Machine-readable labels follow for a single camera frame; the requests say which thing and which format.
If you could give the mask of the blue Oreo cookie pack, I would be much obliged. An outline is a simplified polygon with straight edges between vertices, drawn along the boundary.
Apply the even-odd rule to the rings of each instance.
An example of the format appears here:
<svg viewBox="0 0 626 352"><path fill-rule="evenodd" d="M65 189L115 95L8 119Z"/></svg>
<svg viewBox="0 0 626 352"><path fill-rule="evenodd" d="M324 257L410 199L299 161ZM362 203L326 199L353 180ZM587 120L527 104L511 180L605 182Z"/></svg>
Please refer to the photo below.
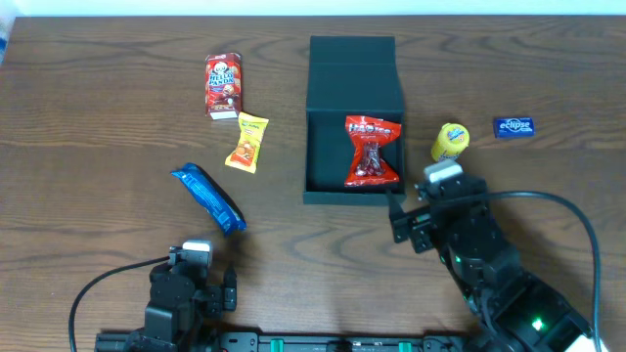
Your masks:
<svg viewBox="0 0 626 352"><path fill-rule="evenodd" d="M170 174L177 178L196 202L206 210L225 238L247 228L244 215L232 198L201 167L194 163L186 163Z"/></svg>

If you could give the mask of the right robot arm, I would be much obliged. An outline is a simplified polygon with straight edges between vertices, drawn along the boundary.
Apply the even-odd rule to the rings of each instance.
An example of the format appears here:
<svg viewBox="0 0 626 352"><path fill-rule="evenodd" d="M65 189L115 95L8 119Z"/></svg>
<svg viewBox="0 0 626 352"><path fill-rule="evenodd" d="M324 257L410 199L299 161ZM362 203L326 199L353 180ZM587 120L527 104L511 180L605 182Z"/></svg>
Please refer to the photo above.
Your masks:
<svg viewBox="0 0 626 352"><path fill-rule="evenodd" d="M584 212L571 201L536 191L490 192L484 180L464 173L418 186L425 206L405 211L386 195L395 242L422 253L436 250L482 334L465 351L602 351L601 257ZM565 297L525 269L490 207L493 200L537 198L571 211L583 225L593 256L592 317L585 319Z"/></svg>

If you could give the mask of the red Hello Panda box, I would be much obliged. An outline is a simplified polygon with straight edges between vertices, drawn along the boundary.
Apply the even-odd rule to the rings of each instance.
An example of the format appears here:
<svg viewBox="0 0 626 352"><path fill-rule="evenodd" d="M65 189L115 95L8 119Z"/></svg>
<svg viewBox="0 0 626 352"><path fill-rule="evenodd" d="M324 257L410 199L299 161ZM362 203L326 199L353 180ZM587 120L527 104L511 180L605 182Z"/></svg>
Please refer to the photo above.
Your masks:
<svg viewBox="0 0 626 352"><path fill-rule="evenodd" d="M205 114L213 120L237 118L243 109L242 56L209 55L205 59Z"/></svg>

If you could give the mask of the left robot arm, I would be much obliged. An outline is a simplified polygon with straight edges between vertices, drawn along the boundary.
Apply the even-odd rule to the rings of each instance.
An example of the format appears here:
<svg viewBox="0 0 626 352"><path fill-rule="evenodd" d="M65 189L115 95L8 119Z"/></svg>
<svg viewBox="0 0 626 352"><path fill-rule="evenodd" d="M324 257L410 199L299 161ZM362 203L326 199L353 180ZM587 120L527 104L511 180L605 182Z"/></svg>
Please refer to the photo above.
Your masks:
<svg viewBox="0 0 626 352"><path fill-rule="evenodd" d="M212 255L175 247L150 273L150 300L142 328L126 338L126 351L219 351L218 322L237 308L237 274L229 266L221 284L208 281Z"/></svg>

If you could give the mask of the yellow snack packet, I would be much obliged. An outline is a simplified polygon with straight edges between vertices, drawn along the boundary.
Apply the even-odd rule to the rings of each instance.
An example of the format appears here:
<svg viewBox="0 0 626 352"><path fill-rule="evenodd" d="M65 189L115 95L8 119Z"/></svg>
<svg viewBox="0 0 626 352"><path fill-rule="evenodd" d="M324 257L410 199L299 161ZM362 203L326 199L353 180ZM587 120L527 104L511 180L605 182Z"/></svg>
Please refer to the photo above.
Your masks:
<svg viewBox="0 0 626 352"><path fill-rule="evenodd" d="M234 150L227 156L225 164L254 174L269 120L241 112L238 122L241 132L240 138Z"/></svg>

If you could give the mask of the red candy bag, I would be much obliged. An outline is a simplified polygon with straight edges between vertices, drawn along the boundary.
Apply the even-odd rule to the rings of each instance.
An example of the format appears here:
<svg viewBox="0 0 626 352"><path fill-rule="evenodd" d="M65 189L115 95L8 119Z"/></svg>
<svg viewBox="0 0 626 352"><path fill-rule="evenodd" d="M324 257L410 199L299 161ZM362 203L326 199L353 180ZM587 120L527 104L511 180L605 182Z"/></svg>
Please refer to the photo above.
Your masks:
<svg viewBox="0 0 626 352"><path fill-rule="evenodd" d="M354 147L345 187L380 186L400 181L399 175L381 156L382 148L400 137L399 123L366 115L348 115L345 130Z"/></svg>

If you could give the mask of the dark green box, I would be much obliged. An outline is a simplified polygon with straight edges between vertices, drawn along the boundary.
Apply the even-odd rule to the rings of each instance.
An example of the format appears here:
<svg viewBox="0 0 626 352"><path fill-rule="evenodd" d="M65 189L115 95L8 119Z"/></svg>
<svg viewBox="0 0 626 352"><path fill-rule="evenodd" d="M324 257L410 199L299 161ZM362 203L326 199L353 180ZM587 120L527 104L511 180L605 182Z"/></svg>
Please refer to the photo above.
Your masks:
<svg viewBox="0 0 626 352"><path fill-rule="evenodd" d="M392 36L310 38L306 95L303 202L387 205L385 192L405 198L405 184L346 187L355 148L345 129L349 115L403 124L404 94Z"/></svg>

